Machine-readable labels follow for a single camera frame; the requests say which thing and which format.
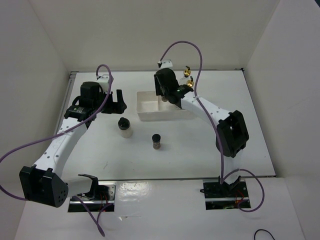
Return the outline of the spice jar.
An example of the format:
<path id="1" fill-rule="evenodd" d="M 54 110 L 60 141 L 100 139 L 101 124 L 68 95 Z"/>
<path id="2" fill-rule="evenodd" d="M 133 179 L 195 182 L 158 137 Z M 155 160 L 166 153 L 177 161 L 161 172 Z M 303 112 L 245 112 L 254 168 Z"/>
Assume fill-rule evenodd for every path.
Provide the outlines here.
<path id="1" fill-rule="evenodd" d="M 164 96 L 161 97 L 161 100 L 162 100 L 163 102 L 168 102 L 168 100 L 167 100 Z"/>
<path id="2" fill-rule="evenodd" d="M 155 150 L 158 150 L 158 149 L 160 149 L 160 147 L 161 147 L 161 136 L 160 136 L 158 133 L 155 133 L 155 134 L 152 136 L 152 147 L 153 147 Z"/>

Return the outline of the glass oil bottle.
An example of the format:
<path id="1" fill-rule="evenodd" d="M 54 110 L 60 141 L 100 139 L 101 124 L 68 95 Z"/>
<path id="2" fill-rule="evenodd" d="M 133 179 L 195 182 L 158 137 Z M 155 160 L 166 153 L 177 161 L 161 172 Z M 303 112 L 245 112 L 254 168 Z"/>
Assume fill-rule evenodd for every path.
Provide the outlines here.
<path id="1" fill-rule="evenodd" d="M 183 71 L 183 77 L 178 81 L 179 85 L 187 85 L 187 79 L 189 76 L 191 76 L 191 68 L 189 66 L 185 67 L 185 70 Z"/>
<path id="2" fill-rule="evenodd" d="M 186 85 L 190 88 L 193 88 L 195 85 L 194 79 L 192 76 L 189 76 L 186 81 Z"/>

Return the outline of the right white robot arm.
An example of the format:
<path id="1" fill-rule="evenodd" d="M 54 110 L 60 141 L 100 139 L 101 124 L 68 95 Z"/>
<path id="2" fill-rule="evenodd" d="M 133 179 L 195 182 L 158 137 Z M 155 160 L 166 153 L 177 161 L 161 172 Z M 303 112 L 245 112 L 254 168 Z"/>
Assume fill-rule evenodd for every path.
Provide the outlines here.
<path id="1" fill-rule="evenodd" d="M 240 169 L 237 159 L 249 140 L 249 133 L 243 114 L 218 107 L 214 103 L 198 95 L 197 87 L 200 74 L 194 86 L 180 85 L 175 72 L 171 68 L 161 68 L 154 74 L 155 92 L 170 104 L 189 111 L 213 127 L 216 140 L 215 146 L 220 152 L 219 191 L 231 196 L 236 190 L 239 177 L 227 179 Z"/>

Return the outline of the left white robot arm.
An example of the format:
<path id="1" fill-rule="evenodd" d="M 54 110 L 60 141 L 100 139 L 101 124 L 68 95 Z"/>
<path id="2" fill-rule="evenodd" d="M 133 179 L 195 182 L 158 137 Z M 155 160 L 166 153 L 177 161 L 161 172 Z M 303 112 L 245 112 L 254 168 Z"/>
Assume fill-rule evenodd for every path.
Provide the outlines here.
<path id="1" fill-rule="evenodd" d="M 97 114 L 123 114 L 127 109 L 122 90 L 116 90 L 116 97 L 114 101 L 108 82 L 82 83 L 80 95 L 64 114 L 58 137 L 33 166 L 24 166 L 19 172 L 28 201 L 59 208 L 67 198 L 74 196 L 85 196 L 88 200 L 98 197 L 100 187 L 96 176 L 82 173 L 79 179 L 68 182 L 61 177 L 70 154 Z"/>

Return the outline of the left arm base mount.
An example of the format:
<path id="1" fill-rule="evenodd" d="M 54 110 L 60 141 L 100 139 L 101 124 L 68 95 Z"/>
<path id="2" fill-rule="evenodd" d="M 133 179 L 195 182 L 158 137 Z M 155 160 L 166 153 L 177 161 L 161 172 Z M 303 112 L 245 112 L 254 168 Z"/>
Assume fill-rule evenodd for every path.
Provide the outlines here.
<path id="1" fill-rule="evenodd" d="M 99 181 L 94 193 L 82 193 L 77 197 L 92 213 L 114 212 L 117 184 L 114 181 Z"/>

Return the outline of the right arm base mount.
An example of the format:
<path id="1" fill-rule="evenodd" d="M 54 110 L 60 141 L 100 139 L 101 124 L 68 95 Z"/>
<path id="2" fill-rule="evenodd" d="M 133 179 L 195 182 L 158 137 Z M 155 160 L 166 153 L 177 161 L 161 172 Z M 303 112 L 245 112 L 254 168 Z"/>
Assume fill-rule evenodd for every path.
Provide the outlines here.
<path id="1" fill-rule="evenodd" d="M 199 190 L 204 196 L 205 209 L 208 210 L 231 210 L 250 209 L 251 203 L 247 184 L 244 180 L 227 189 L 227 184 L 220 185 L 218 179 L 205 179 L 203 187 Z"/>

